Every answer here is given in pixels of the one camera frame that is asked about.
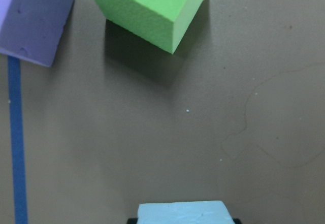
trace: green block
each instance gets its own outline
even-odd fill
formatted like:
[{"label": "green block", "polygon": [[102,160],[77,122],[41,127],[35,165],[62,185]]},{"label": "green block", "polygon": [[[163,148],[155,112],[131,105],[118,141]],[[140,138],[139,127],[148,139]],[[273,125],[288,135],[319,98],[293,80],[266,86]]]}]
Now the green block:
[{"label": "green block", "polygon": [[174,53],[203,0],[95,0],[105,17]]}]

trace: gray floor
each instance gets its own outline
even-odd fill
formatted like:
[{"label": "gray floor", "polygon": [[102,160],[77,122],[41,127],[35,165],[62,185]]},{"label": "gray floor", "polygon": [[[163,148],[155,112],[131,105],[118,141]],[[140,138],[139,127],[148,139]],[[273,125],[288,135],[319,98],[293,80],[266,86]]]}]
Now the gray floor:
[{"label": "gray floor", "polygon": [[324,42],[325,0],[205,0],[174,55],[76,0],[53,68],[21,64],[30,223],[124,224],[139,203],[196,200],[244,224],[323,223]]}]

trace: blue tape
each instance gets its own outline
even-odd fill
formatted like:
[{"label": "blue tape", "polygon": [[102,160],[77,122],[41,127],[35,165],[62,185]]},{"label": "blue tape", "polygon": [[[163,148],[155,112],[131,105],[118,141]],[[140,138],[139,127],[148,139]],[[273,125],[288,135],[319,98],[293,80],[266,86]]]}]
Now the blue tape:
[{"label": "blue tape", "polygon": [[22,125],[20,61],[8,56],[11,152],[16,224],[28,224]]}]

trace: block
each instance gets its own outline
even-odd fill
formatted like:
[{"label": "block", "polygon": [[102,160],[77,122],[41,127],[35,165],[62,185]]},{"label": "block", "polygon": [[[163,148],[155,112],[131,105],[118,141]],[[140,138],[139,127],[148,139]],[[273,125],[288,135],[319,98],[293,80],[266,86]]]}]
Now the block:
[{"label": "block", "polygon": [[141,204],[138,224],[234,224],[222,201]]},{"label": "block", "polygon": [[74,0],[0,0],[0,53],[52,65]]},{"label": "block", "polygon": [[203,0],[95,0],[105,17],[174,53]]}]

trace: purple block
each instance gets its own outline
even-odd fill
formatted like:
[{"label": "purple block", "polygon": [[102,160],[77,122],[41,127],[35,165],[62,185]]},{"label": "purple block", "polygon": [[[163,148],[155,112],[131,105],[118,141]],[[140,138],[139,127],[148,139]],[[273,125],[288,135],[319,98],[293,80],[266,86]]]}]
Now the purple block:
[{"label": "purple block", "polygon": [[0,0],[0,53],[50,67],[74,0]]}]

